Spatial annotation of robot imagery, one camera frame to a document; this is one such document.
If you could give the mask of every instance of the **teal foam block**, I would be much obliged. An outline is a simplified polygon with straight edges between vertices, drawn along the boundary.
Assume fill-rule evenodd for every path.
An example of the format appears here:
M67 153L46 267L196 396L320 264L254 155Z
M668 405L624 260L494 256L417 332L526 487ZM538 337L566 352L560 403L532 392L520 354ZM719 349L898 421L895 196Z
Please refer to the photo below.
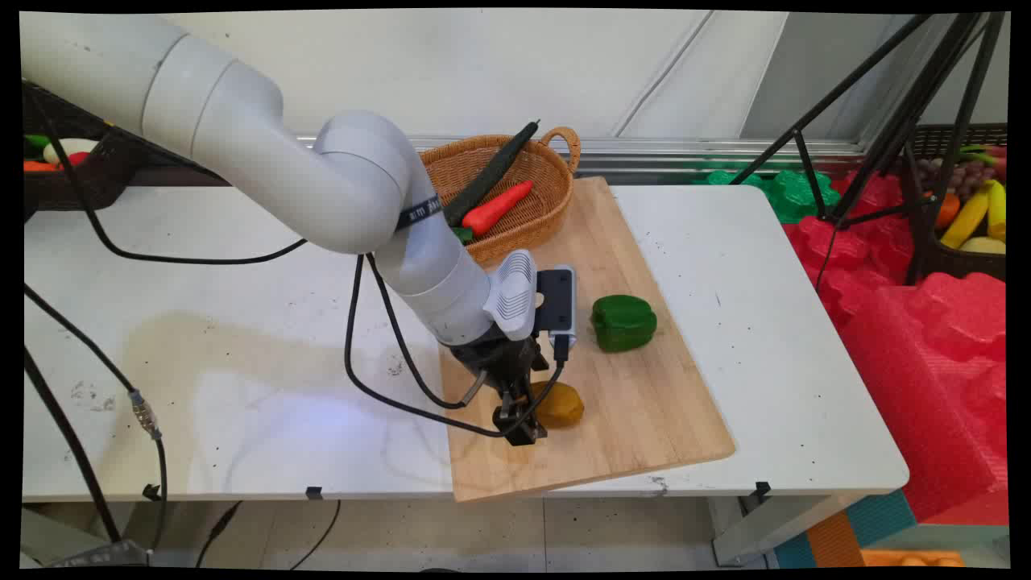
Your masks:
M897 532L917 525L901 489L887 496L869 496L845 510L860 548L866 548Z
M780 568L817 567L817 558L812 556L809 537L805 532L780 544L773 552Z

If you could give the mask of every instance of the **white table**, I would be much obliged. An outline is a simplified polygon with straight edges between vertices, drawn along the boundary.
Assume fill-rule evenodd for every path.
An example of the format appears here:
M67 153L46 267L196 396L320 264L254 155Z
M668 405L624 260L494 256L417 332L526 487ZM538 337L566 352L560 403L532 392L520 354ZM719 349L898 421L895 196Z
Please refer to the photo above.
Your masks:
M728 564L904 485L908 469L763 194L729 185L612 191L737 451L547 497L730 499L768 482L769 500L741 521L730 514L736 508L713 504L714 545ZM295 239L232 187L129 187L99 214L115 243L143 252L241 257ZM152 403L168 449L170 499L178 501L300 500L308 486L327 499L451 497L444 428L376 403L343 373L354 260L305 244L257 265L139 262L107 251L80 212L39 212L25 228L26 281ZM356 373L431 409L404 368L371 275L362 289ZM26 344L104 493L138 501L157 483L156 455L123 388L25 304ZM400 300L394 305L419 369L440 393L436 344ZM23 501L89 501L28 378L25 389Z

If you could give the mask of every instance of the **yellow toy vegetable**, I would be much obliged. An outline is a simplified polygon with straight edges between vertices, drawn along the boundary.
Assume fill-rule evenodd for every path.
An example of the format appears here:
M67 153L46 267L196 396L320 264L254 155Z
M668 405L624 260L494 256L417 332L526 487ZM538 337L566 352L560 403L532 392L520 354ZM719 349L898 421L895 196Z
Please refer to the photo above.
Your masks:
M1000 241L1006 240L1006 187L995 179L988 179L988 235Z
M985 181L977 193L974 193L973 197L963 205L959 214L941 236L943 245L956 249L973 234L973 230L977 229L980 220L985 218L985 213L988 212L988 192L992 189L992 182L994 179Z
M546 381L540 381L530 385L530 393L534 398L540 397L544 390ZM537 407L537 420L544 429L571 428L579 422L584 417L584 402L580 401L576 389L565 383L555 383L547 399L540 402Z

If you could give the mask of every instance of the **white wall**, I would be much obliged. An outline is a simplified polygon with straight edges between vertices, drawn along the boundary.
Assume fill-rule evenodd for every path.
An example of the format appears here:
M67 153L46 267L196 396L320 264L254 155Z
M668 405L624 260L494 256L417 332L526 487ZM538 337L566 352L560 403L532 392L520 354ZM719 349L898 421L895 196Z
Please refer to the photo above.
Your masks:
M742 137L776 137L808 110L911 14L791 12L766 76L749 112ZM809 124L807 138L857 141L870 118L897 105L913 70L940 42L954 14L935 14ZM1002 26L974 107L972 123L1004 123L1009 88L1009 15ZM977 45L960 59L921 124L953 124Z
M411 135L609 136L704 10L404 8L192 12L169 20L282 89L287 126L313 135L368 108ZM786 12L718 11L624 132L736 137Z
M988 65L988 72L985 75L985 83L977 95L977 103L974 105L973 114L970 115L971 123L1006 123L1009 110L1009 24L1010 13L1006 12L1002 21L1002 30L999 31L999 39L995 43L995 52L992 53L992 62ZM967 80L970 79L970 70L973 68L974 58L977 56L977 47L980 42L970 46L963 58L956 63L956 68L941 83L938 94L934 96L924 116L923 124L949 124L956 123L956 113L960 109L960 101L963 99L963 92L966 90Z
M791 12L741 136L780 136L911 16ZM813 118L805 137L857 141L923 35L918 29L896 46Z

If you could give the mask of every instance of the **black strap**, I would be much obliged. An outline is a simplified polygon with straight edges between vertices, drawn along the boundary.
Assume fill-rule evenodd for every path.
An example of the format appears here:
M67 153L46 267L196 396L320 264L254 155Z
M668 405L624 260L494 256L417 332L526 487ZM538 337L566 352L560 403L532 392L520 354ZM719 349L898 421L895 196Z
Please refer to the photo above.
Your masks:
M412 205L407 209L402 209L401 214L397 218L397 227L394 228L394 231L410 227L443 208L444 205L440 203L440 197L433 196L422 203Z

